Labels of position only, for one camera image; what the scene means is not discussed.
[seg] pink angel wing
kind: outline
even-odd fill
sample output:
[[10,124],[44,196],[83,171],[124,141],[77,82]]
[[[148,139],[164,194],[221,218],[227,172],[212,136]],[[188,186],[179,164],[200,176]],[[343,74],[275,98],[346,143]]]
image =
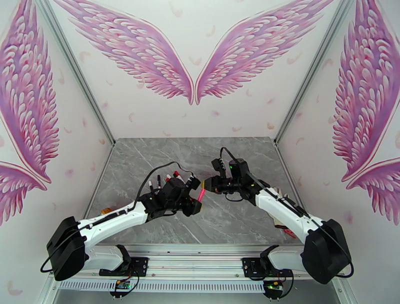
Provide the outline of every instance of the pink angel wing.
[[47,43],[32,0],[22,0],[0,49],[0,117],[28,169],[51,183],[57,156],[56,93]]
[[21,213],[23,199],[33,188],[47,190],[46,186],[26,169],[0,161],[0,226],[3,217],[8,221],[18,210]]
[[340,63],[333,143],[344,182],[371,162],[399,105],[400,55],[375,0],[357,0]]
[[378,162],[364,169],[347,189],[356,186],[368,191],[372,208],[386,215],[395,225],[400,223],[400,157]]
[[193,103],[193,81],[172,44],[157,27],[86,0],[54,0],[69,12],[78,32],[148,89]]
[[295,0],[232,26],[209,58],[195,85],[196,103],[241,88],[297,45],[333,0]]

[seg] marble tabletop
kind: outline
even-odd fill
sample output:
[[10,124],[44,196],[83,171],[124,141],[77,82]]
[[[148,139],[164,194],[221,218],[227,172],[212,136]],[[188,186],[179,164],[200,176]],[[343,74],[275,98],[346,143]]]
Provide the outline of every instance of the marble tabletop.
[[[251,172],[282,192],[293,196],[292,189],[267,137],[224,138],[122,138],[117,140],[104,177],[100,183],[88,218],[98,216],[107,207],[117,209],[135,198],[146,175],[170,161],[178,161],[196,177],[204,179],[217,174],[211,161],[219,157],[220,148],[245,159]],[[227,166],[230,157],[224,153]],[[176,165],[159,170],[166,174],[178,170]],[[180,172],[184,179],[189,175]],[[157,173],[151,180],[156,183]],[[197,197],[200,189],[192,191]],[[247,201],[230,202],[223,195],[208,192],[201,212],[190,217],[179,212],[175,216],[157,218],[146,224],[128,228],[106,239],[103,244],[298,244],[282,230],[274,227],[272,218]]]

